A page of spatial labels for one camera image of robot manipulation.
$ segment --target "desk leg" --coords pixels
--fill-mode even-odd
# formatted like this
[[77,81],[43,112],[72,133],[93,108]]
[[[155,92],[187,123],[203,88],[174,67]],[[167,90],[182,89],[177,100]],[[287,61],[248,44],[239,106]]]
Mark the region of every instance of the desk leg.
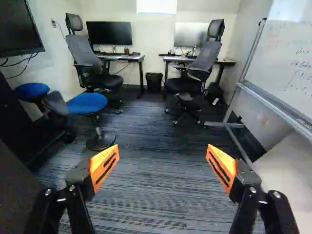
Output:
[[220,84],[223,71],[224,71],[224,65],[223,65],[223,64],[220,64],[220,70],[219,70],[218,76],[216,77],[216,81],[215,81],[215,83],[216,83],[218,86],[219,86],[219,84]]
[[138,99],[140,99],[142,97],[142,95],[144,94],[144,83],[143,83],[143,68],[142,68],[142,62],[138,62],[139,64],[139,69],[140,69],[140,94],[137,97]]
[[107,71],[108,71],[108,73],[109,73],[110,66],[111,66],[111,62],[108,60],[107,61]]
[[165,85],[164,85],[164,93],[162,96],[162,99],[165,101],[167,100],[167,88],[166,88],[166,84],[167,84],[167,79],[168,79],[168,66],[169,66],[169,61],[166,61],[166,68],[165,68]]

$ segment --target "computer monitor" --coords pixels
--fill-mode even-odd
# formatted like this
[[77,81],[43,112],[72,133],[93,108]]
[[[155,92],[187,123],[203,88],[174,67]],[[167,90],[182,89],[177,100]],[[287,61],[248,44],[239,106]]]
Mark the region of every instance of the computer monitor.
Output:
[[0,0],[0,57],[43,52],[26,0]]
[[130,22],[88,21],[86,23],[91,44],[132,45]]
[[208,39],[209,23],[175,23],[175,47],[201,47]]

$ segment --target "black mesh office chair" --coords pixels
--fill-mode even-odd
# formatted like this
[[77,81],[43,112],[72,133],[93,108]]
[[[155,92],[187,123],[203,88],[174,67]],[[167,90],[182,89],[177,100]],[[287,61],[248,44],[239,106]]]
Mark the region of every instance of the black mesh office chair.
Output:
[[195,118],[198,124],[201,123],[197,115],[197,112],[201,112],[201,108],[193,102],[193,97],[204,93],[206,81],[213,70],[213,64],[221,49],[223,32],[224,20],[213,20],[208,28],[209,39],[203,42],[196,60],[187,67],[181,65],[173,66],[181,71],[180,78],[167,79],[165,83],[166,90],[176,96],[178,106],[180,106],[173,124],[177,124],[184,113]]
[[77,69],[80,86],[90,92],[100,89],[108,99],[109,105],[119,109],[122,100],[116,96],[123,84],[123,78],[107,72],[101,59],[96,57],[89,41],[84,36],[75,35],[75,31],[82,31],[83,24],[80,16],[66,13],[66,25],[69,35],[66,36],[68,48],[72,53]]

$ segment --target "standing desk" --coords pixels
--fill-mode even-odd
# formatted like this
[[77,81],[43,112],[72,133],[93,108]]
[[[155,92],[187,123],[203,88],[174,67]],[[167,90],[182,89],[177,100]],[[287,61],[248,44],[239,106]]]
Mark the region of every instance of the standing desk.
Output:
[[[187,58],[187,57],[183,57],[183,56],[164,56],[163,60],[166,62],[166,68],[165,68],[165,83],[166,83],[166,81],[168,79],[169,63],[171,63],[171,62],[188,62],[189,63],[189,62],[195,61],[195,58]],[[224,68],[226,66],[234,66],[236,64],[236,62],[233,60],[230,60],[230,59],[220,58],[219,60],[215,61],[215,64],[218,64],[220,66],[220,70],[219,70],[218,76],[216,78],[216,84],[219,85],[221,78],[222,78]],[[166,86],[165,86],[164,93],[163,93],[163,99],[164,100],[167,99]]]
[[139,64],[140,72],[140,93],[137,98],[141,98],[144,94],[144,83],[143,83],[143,67],[142,63],[145,58],[145,55],[103,55],[97,54],[99,59],[104,59],[104,64],[106,65],[108,72],[110,69],[110,61],[114,60],[126,60],[128,62],[137,62]]

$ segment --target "window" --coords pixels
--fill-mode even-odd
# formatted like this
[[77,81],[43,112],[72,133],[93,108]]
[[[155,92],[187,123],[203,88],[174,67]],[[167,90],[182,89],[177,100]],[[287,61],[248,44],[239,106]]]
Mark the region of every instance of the window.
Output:
[[136,0],[138,14],[176,14],[177,0]]

